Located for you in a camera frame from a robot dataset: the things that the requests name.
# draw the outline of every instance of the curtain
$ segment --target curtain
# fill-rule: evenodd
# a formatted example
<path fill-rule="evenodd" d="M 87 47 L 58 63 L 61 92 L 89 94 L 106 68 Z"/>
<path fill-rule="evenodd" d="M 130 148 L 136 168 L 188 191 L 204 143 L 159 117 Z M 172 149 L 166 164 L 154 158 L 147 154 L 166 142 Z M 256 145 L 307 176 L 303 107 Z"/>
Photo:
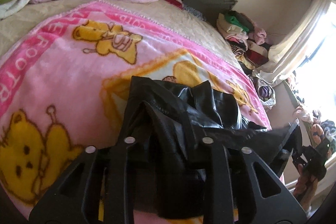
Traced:
<path fill-rule="evenodd" d="M 313 0 L 309 9 L 277 45 L 268 52 L 269 61 L 253 71 L 253 74 L 266 83 L 280 84 L 310 55 L 319 45 L 319 36 L 325 35 L 325 15 L 332 0 Z"/>

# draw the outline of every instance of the bed sheet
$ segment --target bed sheet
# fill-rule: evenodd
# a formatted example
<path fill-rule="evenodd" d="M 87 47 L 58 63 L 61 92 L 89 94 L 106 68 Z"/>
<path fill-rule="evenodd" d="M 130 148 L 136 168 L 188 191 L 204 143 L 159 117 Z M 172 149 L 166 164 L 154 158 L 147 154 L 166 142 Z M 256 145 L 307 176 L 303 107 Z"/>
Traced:
<path fill-rule="evenodd" d="M 106 1 L 173 30 L 205 47 L 242 71 L 230 46 L 216 29 L 190 13 L 180 10 L 164 0 L 148 4 L 127 3 L 118 0 Z M 43 4 L 27 5 L 18 13 L 0 21 L 0 57 L 43 20 L 89 2 L 91 0 L 56 0 Z"/>

